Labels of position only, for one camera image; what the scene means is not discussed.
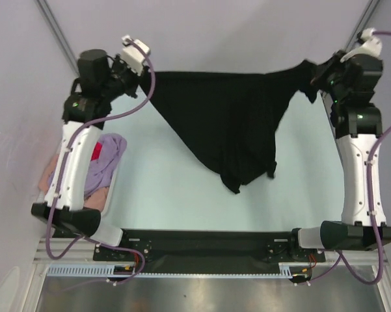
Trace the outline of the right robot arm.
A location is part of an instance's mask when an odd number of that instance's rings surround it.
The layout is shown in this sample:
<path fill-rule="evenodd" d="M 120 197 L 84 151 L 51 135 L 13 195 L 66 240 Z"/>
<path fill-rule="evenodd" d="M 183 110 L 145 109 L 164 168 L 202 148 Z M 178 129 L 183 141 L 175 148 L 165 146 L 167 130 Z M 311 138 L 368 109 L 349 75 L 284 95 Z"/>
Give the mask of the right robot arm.
<path fill-rule="evenodd" d="M 379 185 L 381 111 L 371 102 L 383 74 L 378 52 L 338 51 L 319 65 L 312 84 L 321 91 L 344 175 L 339 221 L 294 229 L 287 253 L 302 261 L 310 250 L 372 251 L 391 243 Z"/>

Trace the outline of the black t shirt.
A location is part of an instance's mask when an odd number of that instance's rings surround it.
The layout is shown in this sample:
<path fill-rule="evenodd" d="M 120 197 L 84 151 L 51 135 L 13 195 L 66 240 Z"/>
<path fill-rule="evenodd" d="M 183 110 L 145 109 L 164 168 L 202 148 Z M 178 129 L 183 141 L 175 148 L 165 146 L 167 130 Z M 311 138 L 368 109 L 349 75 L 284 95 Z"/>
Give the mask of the black t shirt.
<path fill-rule="evenodd" d="M 291 98 L 317 98 L 318 65 L 308 60 L 272 73 L 158 71 L 151 104 L 193 155 L 234 194 L 274 178 L 276 131 Z"/>

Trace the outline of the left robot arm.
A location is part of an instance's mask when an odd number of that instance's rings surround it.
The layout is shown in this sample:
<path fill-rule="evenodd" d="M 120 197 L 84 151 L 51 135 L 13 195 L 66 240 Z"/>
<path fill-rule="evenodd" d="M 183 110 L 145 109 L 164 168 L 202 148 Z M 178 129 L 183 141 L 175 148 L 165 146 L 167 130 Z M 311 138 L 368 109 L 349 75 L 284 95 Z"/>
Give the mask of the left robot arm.
<path fill-rule="evenodd" d="M 80 54 L 79 76 L 64 103 L 62 142 L 53 180 L 44 201 L 31 207 L 31 214 L 48 229 L 108 245 L 108 252 L 118 260 L 130 254 L 131 244 L 122 238 L 119 227 L 102 221 L 98 210 L 84 206 L 85 181 L 104 123 L 113 120 L 111 103 L 123 95 L 136 98 L 142 75 L 154 73 L 149 54 L 149 49 L 132 45 L 113 58 L 102 49 Z"/>

